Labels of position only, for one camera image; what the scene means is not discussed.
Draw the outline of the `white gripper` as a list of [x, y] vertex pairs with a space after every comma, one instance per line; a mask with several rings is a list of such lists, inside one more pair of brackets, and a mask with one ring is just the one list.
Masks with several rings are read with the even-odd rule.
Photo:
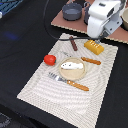
[[87, 34], [93, 39], [101, 39], [111, 35], [121, 24], [122, 19], [118, 14], [114, 14], [106, 20], [90, 16], [88, 20]]

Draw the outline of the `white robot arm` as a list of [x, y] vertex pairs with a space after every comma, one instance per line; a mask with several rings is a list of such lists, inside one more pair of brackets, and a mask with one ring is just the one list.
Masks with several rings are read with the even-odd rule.
[[111, 35], [121, 24], [127, 0], [95, 0], [89, 8], [87, 34], [93, 39]]

